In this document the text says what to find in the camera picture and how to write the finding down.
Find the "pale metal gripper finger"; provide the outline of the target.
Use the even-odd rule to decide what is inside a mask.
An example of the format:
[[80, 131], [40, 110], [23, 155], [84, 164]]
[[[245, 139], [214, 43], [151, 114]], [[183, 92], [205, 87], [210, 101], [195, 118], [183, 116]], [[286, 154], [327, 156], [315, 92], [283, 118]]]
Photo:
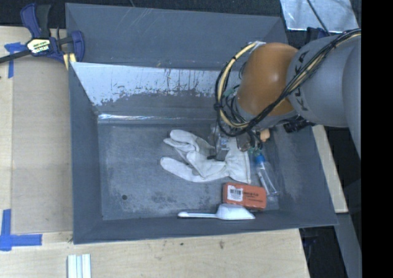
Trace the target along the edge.
[[228, 139], [224, 137], [215, 137], [213, 148], [208, 155], [209, 160], [225, 160], [227, 153], [230, 151]]
[[211, 125], [210, 141], [212, 145], [221, 144], [221, 131], [218, 123]]

